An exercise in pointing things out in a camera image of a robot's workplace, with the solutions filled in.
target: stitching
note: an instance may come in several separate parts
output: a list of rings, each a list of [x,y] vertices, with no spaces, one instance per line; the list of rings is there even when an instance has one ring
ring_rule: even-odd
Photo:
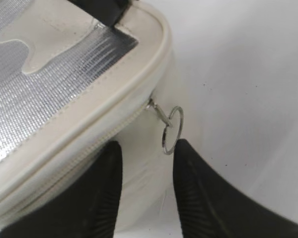
[[[134,56],[137,55],[137,52],[134,51],[135,48],[131,49],[129,53],[127,53],[124,57],[124,59],[118,61],[116,65],[114,65],[112,68],[108,69],[105,73],[108,75],[112,75],[113,72],[116,72],[121,66],[125,65],[126,62],[130,61]],[[0,165],[4,163],[6,160],[8,160],[13,154],[15,154],[17,151],[19,151],[29,140],[35,138],[40,131],[45,129],[50,123],[54,122],[57,118],[59,118],[62,114],[64,114],[69,107],[76,104],[79,99],[81,99],[83,96],[90,94],[90,92],[95,88],[96,84],[100,84],[101,82],[108,79],[108,76],[100,76],[101,79],[96,79],[91,85],[89,85],[82,93],[80,93],[76,98],[74,98],[72,101],[70,101],[68,104],[66,104],[64,107],[62,107],[57,113],[55,113],[43,126],[41,126],[36,132],[34,132],[32,135],[27,137],[25,140],[23,140],[16,148],[14,148],[4,159],[0,161]]]

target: white leather bag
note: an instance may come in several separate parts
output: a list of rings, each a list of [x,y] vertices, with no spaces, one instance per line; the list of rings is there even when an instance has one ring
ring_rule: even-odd
[[[30,2],[0,0],[0,31]],[[129,48],[120,54],[121,47]],[[96,59],[92,48],[101,51]],[[96,25],[40,71],[22,73],[27,56],[20,42],[0,44],[0,228],[64,191],[109,140],[124,158],[117,229],[132,225],[172,181],[172,156],[161,147],[165,124],[147,109],[150,99],[167,113],[178,104],[166,20],[135,1],[116,30]]]

